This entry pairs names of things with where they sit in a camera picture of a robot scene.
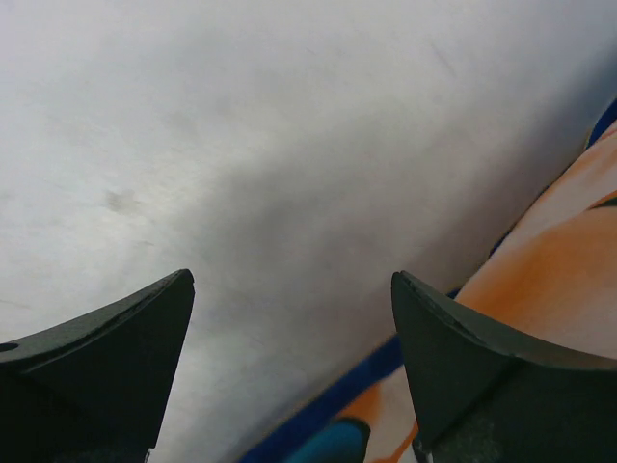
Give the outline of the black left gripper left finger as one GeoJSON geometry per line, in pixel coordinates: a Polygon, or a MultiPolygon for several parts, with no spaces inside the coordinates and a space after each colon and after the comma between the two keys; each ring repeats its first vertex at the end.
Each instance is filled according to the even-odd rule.
{"type": "Polygon", "coordinates": [[[147,461],[194,298],[194,277],[181,269],[103,308],[2,343],[2,461],[147,461]]]}

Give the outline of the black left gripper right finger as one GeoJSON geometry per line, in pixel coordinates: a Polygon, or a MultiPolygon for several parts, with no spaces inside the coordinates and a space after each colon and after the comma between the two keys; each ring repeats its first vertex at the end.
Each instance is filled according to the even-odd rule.
{"type": "Polygon", "coordinates": [[[478,313],[406,272],[391,303],[420,462],[612,462],[616,363],[478,313]]]}

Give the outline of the blue and orange pillowcase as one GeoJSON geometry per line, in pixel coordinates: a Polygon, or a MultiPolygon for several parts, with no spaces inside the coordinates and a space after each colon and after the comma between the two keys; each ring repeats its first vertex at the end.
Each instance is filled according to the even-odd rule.
{"type": "Polygon", "coordinates": [[[248,462],[612,462],[616,109],[461,287],[391,279],[393,338],[248,462]]]}

